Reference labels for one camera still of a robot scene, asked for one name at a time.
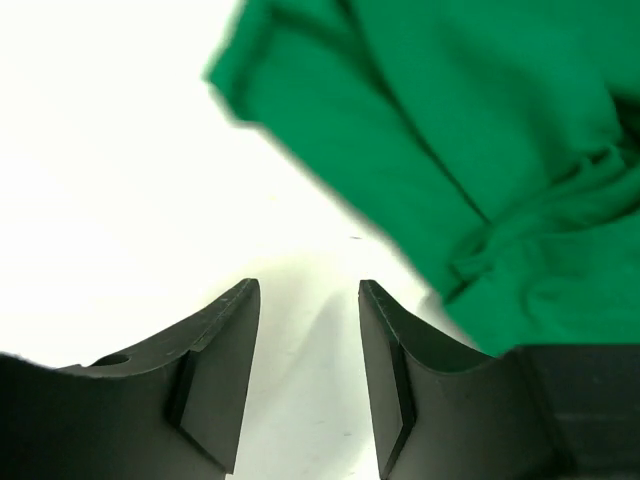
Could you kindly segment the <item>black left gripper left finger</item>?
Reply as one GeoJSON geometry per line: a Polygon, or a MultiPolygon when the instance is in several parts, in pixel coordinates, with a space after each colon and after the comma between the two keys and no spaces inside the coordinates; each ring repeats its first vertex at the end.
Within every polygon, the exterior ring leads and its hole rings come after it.
{"type": "Polygon", "coordinates": [[[222,479],[235,468],[260,315],[245,279],[89,366],[1,358],[5,479],[222,479]]]}

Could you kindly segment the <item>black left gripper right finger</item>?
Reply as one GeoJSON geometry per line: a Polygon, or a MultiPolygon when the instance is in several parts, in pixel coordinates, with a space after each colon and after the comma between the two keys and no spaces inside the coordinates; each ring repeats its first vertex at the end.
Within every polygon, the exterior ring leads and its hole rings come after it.
{"type": "Polygon", "coordinates": [[[544,345],[493,358],[373,280],[359,318],[384,479],[635,479],[637,345],[544,345]]]}

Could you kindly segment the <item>green t-shirt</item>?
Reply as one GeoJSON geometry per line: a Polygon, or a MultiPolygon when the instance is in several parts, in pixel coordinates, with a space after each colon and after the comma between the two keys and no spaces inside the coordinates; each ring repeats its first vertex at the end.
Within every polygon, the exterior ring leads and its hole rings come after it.
{"type": "Polygon", "coordinates": [[[635,1],[247,1],[207,81],[483,352],[639,338],[635,1]]]}

